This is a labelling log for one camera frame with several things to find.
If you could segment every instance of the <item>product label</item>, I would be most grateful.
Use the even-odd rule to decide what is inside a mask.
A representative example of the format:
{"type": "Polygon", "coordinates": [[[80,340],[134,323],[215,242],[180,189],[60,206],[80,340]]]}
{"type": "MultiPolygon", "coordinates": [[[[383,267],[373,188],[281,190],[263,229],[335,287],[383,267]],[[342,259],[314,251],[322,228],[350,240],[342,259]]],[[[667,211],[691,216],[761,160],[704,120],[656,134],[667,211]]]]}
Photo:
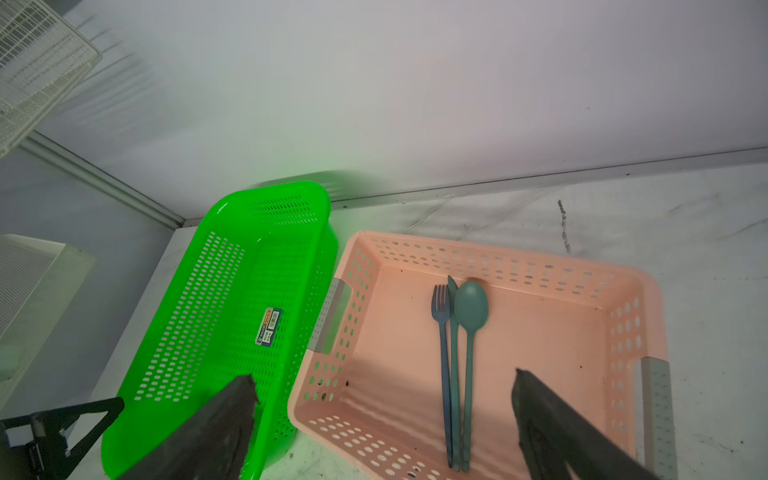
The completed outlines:
{"type": "Polygon", "coordinates": [[[257,345],[272,346],[272,341],[275,340],[277,323],[282,315],[282,310],[273,307],[269,307],[264,311],[264,318],[261,320],[261,327],[259,327],[259,335],[256,337],[257,345]]]}

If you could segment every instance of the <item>green spoon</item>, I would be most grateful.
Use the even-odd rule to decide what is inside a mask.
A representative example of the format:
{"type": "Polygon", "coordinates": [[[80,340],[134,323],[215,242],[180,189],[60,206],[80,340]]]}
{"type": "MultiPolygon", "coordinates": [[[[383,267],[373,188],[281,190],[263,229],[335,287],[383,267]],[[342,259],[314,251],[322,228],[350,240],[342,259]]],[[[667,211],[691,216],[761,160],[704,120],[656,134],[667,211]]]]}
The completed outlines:
{"type": "Polygon", "coordinates": [[[475,348],[475,334],[488,321],[488,296],[479,283],[469,281],[458,289],[455,304],[456,319],[467,332],[462,470],[469,472],[469,448],[472,444],[472,355],[475,348]]]}

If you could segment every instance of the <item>blue fork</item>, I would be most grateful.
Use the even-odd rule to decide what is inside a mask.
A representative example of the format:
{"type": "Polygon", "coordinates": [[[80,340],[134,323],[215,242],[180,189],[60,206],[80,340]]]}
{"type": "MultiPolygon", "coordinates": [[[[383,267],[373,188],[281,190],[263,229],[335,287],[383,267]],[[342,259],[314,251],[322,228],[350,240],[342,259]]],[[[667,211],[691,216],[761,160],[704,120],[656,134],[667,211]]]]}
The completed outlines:
{"type": "Polygon", "coordinates": [[[453,467],[453,442],[451,434],[451,380],[448,372],[448,339],[445,324],[451,318],[451,302],[447,285],[435,285],[432,293],[432,318],[440,325],[440,363],[442,364],[442,416],[445,423],[445,450],[448,467],[453,467]]]}

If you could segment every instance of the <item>white mesh basket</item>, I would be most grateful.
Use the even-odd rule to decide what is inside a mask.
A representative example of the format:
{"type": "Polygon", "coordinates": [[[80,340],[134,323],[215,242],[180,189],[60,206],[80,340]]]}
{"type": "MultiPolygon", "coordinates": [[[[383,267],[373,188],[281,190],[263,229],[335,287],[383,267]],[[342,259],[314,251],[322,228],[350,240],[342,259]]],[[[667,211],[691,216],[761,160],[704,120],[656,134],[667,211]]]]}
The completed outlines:
{"type": "Polygon", "coordinates": [[[0,157],[100,59],[42,0],[0,0],[0,157]]]}

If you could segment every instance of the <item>white marble surface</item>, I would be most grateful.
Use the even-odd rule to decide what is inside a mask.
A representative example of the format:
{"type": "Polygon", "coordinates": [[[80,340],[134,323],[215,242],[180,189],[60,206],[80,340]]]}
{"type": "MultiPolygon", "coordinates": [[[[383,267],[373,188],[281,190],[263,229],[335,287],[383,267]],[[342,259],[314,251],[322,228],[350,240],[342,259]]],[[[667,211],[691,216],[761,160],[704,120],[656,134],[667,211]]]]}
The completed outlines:
{"type": "MultiPolygon", "coordinates": [[[[680,478],[768,468],[768,165],[340,210],[358,230],[489,243],[624,263],[664,291],[680,478]]],[[[113,396],[194,228],[176,232],[94,392],[113,396]]],[[[299,434],[262,478],[364,478],[299,434]]],[[[72,478],[104,478],[98,448],[72,478]]]]}

